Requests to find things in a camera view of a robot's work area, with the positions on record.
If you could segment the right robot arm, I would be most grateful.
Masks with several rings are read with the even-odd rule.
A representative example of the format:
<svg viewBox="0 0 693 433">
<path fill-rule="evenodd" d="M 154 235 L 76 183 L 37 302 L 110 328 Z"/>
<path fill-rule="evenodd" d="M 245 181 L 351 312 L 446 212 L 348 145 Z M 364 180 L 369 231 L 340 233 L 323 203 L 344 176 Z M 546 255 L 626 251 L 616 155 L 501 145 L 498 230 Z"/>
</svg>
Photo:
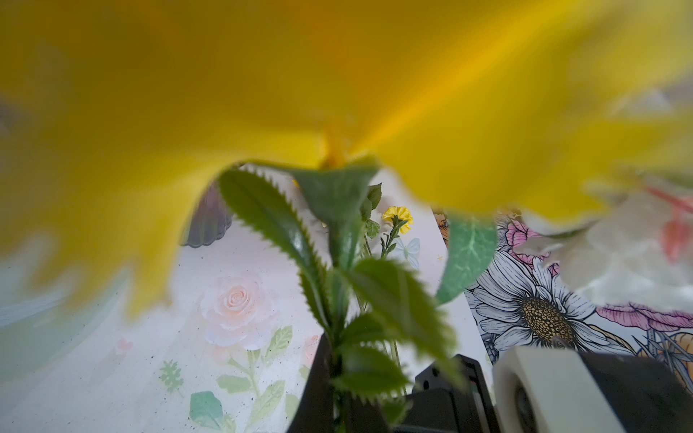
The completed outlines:
<svg viewBox="0 0 693 433">
<path fill-rule="evenodd" d="M 690 432 L 692 397 L 663 363 L 642 357 L 514 347 L 485 380 L 456 355 L 469 388 L 435 366 L 415 379 L 396 432 Z"/>
</svg>

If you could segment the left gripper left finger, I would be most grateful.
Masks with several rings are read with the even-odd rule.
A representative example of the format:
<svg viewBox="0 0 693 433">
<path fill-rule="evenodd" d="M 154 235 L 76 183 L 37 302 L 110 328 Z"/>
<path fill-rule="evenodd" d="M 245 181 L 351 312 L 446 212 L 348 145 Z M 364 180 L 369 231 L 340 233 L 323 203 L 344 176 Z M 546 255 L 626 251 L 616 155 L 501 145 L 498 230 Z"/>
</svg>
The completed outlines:
<svg viewBox="0 0 693 433">
<path fill-rule="evenodd" d="M 331 350 L 330 341 L 323 334 L 298 409 L 287 429 L 288 433 L 332 433 L 334 431 Z"/>
</svg>

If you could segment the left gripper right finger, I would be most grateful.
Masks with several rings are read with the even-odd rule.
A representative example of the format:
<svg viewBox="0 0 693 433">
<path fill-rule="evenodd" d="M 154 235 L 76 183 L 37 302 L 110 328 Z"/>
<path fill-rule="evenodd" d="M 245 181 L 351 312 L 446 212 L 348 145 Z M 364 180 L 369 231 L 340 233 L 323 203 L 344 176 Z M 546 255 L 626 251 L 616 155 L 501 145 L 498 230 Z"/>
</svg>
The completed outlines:
<svg viewBox="0 0 693 433">
<path fill-rule="evenodd" d="M 389 433 L 390 428 L 377 406 L 349 398 L 346 403 L 346 431 L 348 433 Z"/>
</svg>

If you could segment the yellow carnation stem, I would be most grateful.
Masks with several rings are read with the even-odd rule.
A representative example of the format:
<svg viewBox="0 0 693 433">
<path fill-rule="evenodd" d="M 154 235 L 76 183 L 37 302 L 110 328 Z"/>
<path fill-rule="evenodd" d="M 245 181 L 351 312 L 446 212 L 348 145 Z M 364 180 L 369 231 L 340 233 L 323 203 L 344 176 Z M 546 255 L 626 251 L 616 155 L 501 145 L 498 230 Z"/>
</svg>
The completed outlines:
<svg viewBox="0 0 693 433">
<path fill-rule="evenodd" d="M 223 169 L 362 155 L 573 223 L 680 124 L 617 104 L 691 69 L 689 1 L 5 1 L 1 251 L 48 236 L 88 296 L 133 265 L 143 310 Z"/>
<path fill-rule="evenodd" d="M 388 207 L 382 216 L 382 222 L 376 222 L 372 214 L 381 202 L 382 184 L 370 185 L 361 208 L 360 215 L 364 234 L 361 240 L 361 258 L 373 255 L 370 242 L 377 238 L 381 245 L 380 258 L 384 259 L 395 250 L 396 241 L 407 234 L 413 225 L 413 216 L 407 207 Z"/>
</svg>

